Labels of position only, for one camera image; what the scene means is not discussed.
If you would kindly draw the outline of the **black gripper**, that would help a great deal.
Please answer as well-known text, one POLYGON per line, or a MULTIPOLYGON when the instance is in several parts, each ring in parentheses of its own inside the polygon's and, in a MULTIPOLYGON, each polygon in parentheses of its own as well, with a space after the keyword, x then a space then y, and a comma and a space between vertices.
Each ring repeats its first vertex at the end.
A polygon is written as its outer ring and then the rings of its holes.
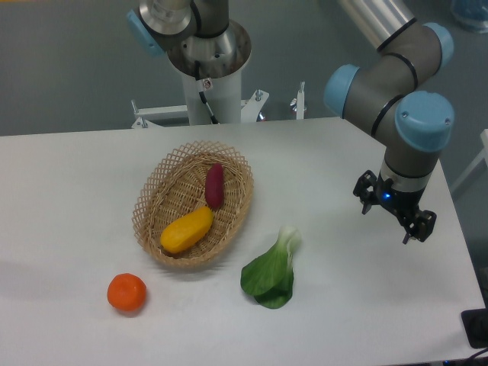
POLYGON ((410 240, 425 242, 433 232, 437 215, 430 210, 421 210, 419 201, 424 187, 419 187, 416 181, 395 175, 385 169, 377 176, 367 170, 361 175, 353 189, 353 195, 358 197, 365 215, 373 206, 379 205, 393 214, 405 229, 403 244, 410 240))

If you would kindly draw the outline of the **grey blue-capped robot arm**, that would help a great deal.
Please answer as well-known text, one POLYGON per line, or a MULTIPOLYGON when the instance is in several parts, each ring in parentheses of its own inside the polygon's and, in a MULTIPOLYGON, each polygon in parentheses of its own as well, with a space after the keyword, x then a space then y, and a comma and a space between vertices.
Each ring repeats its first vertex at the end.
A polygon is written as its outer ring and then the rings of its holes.
MULTIPOLYGON (((438 24, 418 23, 402 1, 343 1, 342 8, 380 59, 370 69, 339 67, 324 104, 386 148, 379 173, 365 172, 353 193, 364 212, 379 205, 393 214, 406 240, 425 241, 436 215, 419 201, 450 140, 454 110, 419 86, 452 58, 453 40, 438 24)), ((191 124, 243 121, 241 71, 252 46, 228 2, 141 1, 126 19, 139 44, 180 73, 191 124)))

